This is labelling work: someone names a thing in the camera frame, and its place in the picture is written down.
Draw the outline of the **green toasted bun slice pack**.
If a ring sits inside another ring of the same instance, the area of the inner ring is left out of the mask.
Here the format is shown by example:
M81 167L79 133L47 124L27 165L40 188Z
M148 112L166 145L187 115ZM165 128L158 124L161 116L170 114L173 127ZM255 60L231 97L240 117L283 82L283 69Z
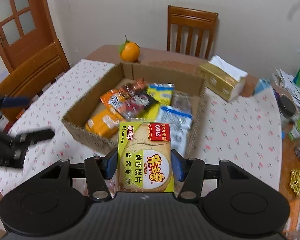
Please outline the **green toasted bun slice pack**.
M120 191L173 192L170 125L121 122L117 176Z

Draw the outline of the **orange snack packet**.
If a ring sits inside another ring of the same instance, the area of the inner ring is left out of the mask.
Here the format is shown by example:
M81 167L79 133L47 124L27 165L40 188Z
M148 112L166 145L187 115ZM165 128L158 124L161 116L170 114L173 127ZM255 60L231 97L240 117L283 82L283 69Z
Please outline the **orange snack packet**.
M117 124L123 117L115 109L104 109L91 117L85 124L85 129L100 137L110 139L118 131Z

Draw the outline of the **blue white snack bag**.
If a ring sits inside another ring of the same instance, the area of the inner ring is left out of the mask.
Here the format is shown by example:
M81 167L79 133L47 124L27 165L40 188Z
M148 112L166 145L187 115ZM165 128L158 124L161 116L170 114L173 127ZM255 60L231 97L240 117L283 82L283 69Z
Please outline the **blue white snack bag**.
M161 106L156 122L165 122L170 126L171 149L185 157L187 136L192 126L192 115L172 106Z

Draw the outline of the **dark clear snack packet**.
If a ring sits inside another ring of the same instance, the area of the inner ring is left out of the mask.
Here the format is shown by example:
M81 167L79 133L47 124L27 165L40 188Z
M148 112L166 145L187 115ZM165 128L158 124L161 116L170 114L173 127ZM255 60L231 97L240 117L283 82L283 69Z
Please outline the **dark clear snack packet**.
M186 113L192 113L190 97L186 93L173 93L171 106Z

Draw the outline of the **black red beef snack bag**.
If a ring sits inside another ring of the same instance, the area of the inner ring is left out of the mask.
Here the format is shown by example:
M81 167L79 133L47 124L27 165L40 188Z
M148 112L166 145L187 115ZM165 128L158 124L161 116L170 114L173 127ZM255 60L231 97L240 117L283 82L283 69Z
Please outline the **black red beef snack bag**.
M157 101L145 91L141 91L123 102L120 102L115 109L122 117L131 119L138 117L156 102Z

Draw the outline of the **long yellow blue snack pack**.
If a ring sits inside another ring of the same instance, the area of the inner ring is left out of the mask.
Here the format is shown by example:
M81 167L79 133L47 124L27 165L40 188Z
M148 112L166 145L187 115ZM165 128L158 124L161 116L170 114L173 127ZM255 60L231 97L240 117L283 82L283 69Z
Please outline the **long yellow blue snack pack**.
M144 113L146 120L155 120L161 106L169 106L172 100L174 84L171 83L152 83L148 85L146 93L153 97L157 102L151 105Z

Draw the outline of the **brown orange snack bag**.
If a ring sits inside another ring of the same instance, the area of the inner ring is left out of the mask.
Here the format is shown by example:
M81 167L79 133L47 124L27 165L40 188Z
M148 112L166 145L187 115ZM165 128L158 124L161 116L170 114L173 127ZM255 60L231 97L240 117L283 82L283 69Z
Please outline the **brown orange snack bag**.
M118 89L111 89L104 93L100 100L108 108L114 109L118 113L123 107L123 104L137 92L144 90L147 87L147 82L141 78L134 82L122 85Z

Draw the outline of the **wooden chair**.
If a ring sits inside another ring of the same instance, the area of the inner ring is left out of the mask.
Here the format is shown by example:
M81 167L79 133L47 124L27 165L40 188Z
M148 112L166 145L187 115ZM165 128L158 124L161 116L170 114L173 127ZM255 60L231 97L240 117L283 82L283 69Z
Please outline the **wooden chair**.
M197 9L183 8L168 5L167 6L167 47L171 49L172 25L177 27L177 36L175 41L175 52L181 52L181 42L183 36L183 28L187 28L187 40L185 54L190 55L192 38L194 31L198 31L197 43L194 51L195 57L200 57L204 35L207 34L207 44L204 52L204 59L210 56L212 45L215 39L217 28L218 13Z
M0 94L33 99L59 74L70 69L59 39L25 61L0 83Z

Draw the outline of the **wooden door with glass panes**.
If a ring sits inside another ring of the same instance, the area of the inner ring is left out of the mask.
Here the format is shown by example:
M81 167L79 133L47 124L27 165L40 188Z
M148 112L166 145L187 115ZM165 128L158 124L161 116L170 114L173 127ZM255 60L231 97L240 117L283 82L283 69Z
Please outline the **wooden door with glass panes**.
M55 60L69 69L47 0L0 0L0 56L10 73Z

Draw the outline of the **open cardboard box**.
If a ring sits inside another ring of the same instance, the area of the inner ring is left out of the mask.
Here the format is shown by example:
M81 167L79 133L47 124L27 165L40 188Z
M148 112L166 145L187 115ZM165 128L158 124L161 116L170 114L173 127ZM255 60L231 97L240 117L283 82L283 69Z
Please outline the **open cardboard box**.
M196 135L203 113L205 78L175 69L138 63L119 63L102 77L63 116L62 123L78 142L98 152L106 153L118 146L120 132L114 135L95 133L86 129L93 113L114 114L107 128L118 128L121 121L155 122L159 109L167 101L166 84L174 92L190 96L192 123L186 125L186 157L194 152Z

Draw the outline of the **gold tissue box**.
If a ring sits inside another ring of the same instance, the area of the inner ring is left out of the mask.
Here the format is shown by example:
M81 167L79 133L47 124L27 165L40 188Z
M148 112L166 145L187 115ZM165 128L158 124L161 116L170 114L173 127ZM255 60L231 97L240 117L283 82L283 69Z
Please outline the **gold tissue box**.
M227 102L241 94L248 75L218 55L214 55L208 63L201 64L198 74L205 77L207 88Z

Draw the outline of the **dark lid glass jar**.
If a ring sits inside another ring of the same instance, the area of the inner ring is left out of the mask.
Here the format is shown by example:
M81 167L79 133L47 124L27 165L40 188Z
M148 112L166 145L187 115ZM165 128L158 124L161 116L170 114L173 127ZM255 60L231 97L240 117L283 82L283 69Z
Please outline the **dark lid glass jar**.
M278 101L278 108L280 113L280 120L282 127L285 127L296 113L294 103L286 96L280 96Z

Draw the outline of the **orange white box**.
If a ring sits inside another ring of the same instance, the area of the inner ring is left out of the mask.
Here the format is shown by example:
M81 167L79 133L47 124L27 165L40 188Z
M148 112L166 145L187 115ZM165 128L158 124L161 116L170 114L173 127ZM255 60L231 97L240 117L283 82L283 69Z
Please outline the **orange white box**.
M286 222L284 232L294 232L300 230L300 197L289 202L290 215Z

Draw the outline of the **pile of white papers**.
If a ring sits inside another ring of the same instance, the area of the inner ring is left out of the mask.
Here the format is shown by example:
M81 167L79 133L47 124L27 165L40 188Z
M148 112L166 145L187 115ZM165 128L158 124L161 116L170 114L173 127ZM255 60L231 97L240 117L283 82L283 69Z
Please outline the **pile of white papers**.
M293 82L293 76L281 69L276 69L272 77L277 86L282 87L290 93L294 103L300 109L300 88Z

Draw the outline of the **far wooden chair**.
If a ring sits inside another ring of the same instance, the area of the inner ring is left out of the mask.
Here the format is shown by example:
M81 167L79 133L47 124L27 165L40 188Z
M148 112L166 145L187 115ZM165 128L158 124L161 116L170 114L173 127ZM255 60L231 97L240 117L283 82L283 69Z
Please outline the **far wooden chair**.
M198 31L197 43L194 51L195 57L200 57L204 35L207 34L207 44L204 52L204 59L210 56L212 45L215 39L217 28L218 13L197 9L183 8L168 5L167 6L167 47L171 49L172 25L177 27L177 36L175 41L175 52L181 52L181 42L183 36L183 28L187 28L187 40L185 54L190 55L192 38L194 31Z

